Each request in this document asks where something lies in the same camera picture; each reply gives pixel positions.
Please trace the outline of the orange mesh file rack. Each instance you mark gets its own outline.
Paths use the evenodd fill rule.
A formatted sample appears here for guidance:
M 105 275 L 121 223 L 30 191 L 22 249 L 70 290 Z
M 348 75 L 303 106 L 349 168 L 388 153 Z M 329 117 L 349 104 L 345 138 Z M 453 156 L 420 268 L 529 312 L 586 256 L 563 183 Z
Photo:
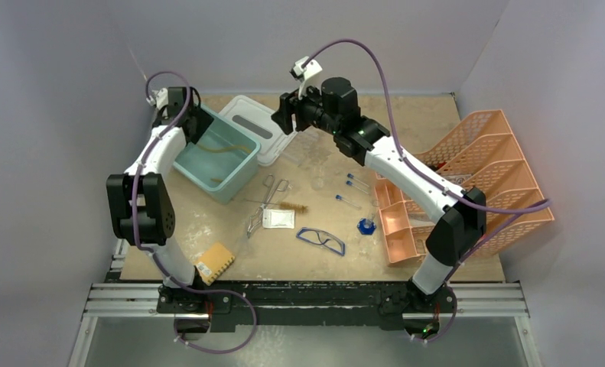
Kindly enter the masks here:
M 467 190 L 476 187 L 483 191 L 487 206 L 521 209 L 544 198 L 500 110 L 471 113 L 432 149 L 416 157 L 446 180 Z M 380 174 L 374 194 L 388 263 L 419 264 L 433 223 L 414 200 Z

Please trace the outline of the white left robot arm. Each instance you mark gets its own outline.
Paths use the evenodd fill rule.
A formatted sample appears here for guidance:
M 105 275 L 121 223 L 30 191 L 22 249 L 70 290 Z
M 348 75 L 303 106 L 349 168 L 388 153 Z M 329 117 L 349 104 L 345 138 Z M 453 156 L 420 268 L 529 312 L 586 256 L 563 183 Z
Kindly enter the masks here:
M 176 302 L 188 313 L 203 308 L 206 292 L 196 286 L 197 270 L 175 237 L 175 211 L 165 177 L 176 157 L 198 141 L 213 118 L 203 111 L 193 87 L 168 87 L 150 97 L 156 116 L 140 155 L 122 174 L 106 180 L 115 236 L 143 252 L 158 268 L 164 286 L 178 289 Z

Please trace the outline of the blue safety glasses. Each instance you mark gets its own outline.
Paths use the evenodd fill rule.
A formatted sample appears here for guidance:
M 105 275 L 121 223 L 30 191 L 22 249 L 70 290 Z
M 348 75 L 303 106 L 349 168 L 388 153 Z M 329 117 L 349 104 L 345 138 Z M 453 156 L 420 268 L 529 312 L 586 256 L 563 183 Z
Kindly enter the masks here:
M 296 238 L 308 244 L 325 248 L 341 257 L 346 254 L 346 245 L 344 241 L 322 229 L 302 227 L 296 233 Z

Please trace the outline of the teal plastic bin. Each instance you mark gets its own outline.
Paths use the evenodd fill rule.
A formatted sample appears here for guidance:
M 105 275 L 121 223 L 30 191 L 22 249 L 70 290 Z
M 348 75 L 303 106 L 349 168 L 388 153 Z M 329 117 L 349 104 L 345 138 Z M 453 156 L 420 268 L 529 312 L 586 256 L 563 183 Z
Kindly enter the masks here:
M 210 127 L 197 143 L 186 145 L 173 167 L 215 201 L 227 204 L 256 175 L 261 144 L 207 106 L 202 110 L 213 117 Z

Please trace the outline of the blue base small flask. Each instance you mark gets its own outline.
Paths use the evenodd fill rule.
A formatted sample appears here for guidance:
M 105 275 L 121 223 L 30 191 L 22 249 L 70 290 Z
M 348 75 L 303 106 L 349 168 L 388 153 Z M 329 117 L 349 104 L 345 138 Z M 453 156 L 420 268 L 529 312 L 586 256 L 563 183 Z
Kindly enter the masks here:
M 356 227 L 361 235 L 372 235 L 376 230 L 374 220 L 369 218 L 362 218 Z

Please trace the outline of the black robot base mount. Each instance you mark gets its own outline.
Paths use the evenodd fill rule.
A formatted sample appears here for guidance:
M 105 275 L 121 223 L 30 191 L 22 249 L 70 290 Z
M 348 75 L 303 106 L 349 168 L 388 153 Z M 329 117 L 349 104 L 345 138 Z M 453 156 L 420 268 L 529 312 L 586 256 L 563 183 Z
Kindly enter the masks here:
M 425 296 L 407 281 L 216 281 L 196 293 L 161 285 L 157 312 L 197 318 L 214 333 L 237 326 L 377 326 L 431 338 L 457 312 L 445 286 Z

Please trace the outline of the white plastic bin lid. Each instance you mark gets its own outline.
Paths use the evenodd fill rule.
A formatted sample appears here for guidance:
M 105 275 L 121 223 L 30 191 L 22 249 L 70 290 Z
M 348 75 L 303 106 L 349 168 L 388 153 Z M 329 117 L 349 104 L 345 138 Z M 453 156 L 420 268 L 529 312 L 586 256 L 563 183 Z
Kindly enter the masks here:
M 235 96 L 219 112 L 220 116 L 260 144 L 257 152 L 260 166 L 272 166 L 279 158 L 285 158 L 295 166 L 300 166 L 301 159 L 287 152 L 287 149 L 292 147 L 296 133 L 286 135 L 272 121 L 273 113 L 274 110 L 243 95 Z

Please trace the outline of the white sealed packet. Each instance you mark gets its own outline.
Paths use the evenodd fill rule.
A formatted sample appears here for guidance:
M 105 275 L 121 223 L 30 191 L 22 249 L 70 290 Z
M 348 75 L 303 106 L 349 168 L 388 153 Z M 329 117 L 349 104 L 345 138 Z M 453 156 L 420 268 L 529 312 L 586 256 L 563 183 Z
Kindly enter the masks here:
M 264 209 L 262 227 L 265 229 L 293 229 L 295 211 L 292 209 Z

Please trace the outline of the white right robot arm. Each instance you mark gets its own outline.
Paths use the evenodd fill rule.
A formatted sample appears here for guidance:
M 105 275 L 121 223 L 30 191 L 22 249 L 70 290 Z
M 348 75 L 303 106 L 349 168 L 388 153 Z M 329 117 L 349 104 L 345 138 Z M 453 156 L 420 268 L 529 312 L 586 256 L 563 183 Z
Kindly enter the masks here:
M 486 233 L 485 194 L 465 190 L 415 159 L 387 128 L 362 113 L 357 91 L 343 77 L 281 94 L 272 121 L 286 135 L 310 127 L 326 132 L 342 154 L 388 179 L 423 209 L 434 228 L 408 282 L 407 300 L 418 311 L 434 305 L 437 291 Z

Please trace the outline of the clear glass beaker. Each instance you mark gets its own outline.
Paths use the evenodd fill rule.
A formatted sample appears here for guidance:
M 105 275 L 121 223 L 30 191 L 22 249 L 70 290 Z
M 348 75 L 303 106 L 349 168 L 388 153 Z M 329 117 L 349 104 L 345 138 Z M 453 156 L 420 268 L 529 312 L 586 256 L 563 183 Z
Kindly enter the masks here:
M 311 170 L 311 189 L 320 191 L 327 185 L 327 169 L 324 165 L 317 165 Z

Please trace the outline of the metal crucible tongs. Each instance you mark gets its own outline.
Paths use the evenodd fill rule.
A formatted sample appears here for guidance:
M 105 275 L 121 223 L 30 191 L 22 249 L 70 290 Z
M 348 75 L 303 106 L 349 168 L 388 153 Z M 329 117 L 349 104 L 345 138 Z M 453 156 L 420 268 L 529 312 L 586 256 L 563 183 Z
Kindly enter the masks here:
M 289 187 L 289 181 L 284 178 L 276 180 L 273 174 L 269 174 L 262 181 L 262 185 L 266 188 L 265 195 L 258 201 L 258 209 L 248 219 L 246 227 L 246 236 L 248 239 L 261 226 L 263 213 L 270 204 L 270 200 L 275 194 L 284 193 Z

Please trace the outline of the aluminium front frame rail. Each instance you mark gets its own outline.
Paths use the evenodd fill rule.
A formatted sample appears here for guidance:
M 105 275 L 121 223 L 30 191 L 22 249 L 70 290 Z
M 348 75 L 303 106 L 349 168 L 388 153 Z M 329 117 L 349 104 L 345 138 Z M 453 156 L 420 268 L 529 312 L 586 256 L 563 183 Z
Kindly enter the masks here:
M 539 366 L 529 311 L 519 284 L 459 283 L 429 300 L 410 300 L 400 281 L 221 281 L 221 294 L 168 290 L 157 283 L 102 283 L 89 291 L 71 366 L 86 364 L 106 318 L 182 319 L 214 332 L 239 325 L 377 326 L 415 342 L 444 339 L 464 318 L 506 318 L 517 329 L 525 362 Z

